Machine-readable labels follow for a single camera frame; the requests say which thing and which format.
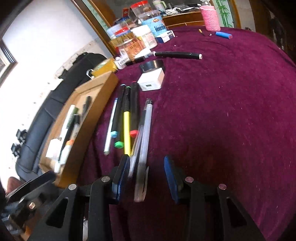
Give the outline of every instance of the blue pen cap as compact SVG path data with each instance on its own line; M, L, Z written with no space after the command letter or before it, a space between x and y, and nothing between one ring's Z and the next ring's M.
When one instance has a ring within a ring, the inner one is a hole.
M116 138L117 137L117 132L116 131L112 131L111 132L111 137L112 138Z

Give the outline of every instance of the cardboard tray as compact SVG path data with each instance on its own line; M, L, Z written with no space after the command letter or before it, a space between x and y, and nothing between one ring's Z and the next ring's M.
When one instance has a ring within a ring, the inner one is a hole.
M61 173L57 174L55 185L58 187L66 188L69 184L76 183L89 141L117 83L118 78L112 71L102 74L77 87L62 108L50 130L50 134L40 157L39 167L43 173L54 170L55 161L45 157L45 155L50 141L59 137L70 106L74 104L79 108L78 113L81 114L86 97L92 96L92 103L84 119L80 122L80 129L69 153L65 167L61 170Z

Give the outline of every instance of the pink cup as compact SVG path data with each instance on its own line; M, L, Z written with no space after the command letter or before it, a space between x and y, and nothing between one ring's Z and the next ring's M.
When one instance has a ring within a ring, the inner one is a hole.
M208 31L220 31L219 19L214 6L201 6L200 11L205 21L205 28Z

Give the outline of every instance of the red lid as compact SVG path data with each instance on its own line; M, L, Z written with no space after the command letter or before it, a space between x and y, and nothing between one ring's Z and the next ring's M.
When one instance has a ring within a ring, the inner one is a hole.
M138 134L138 130L133 130L133 131L130 131L130 135L132 138L135 138Z
M121 34L121 33L128 31L128 30L129 30L129 27L123 27L123 28L119 29L118 31L116 31L114 33L114 35Z
M144 6L146 4L148 4L148 1L137 2L137 3L133 4L133 5L131 5L131 8L136 8L136 7Z

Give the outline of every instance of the blue gripper pad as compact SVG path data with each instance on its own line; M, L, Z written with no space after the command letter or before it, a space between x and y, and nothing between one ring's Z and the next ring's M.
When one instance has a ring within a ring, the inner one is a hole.
M176 204L179 203L179 192L183 189L183 181L180 174L177 172L173 160L169 156L164 159L165 174L170 188L170 194Z

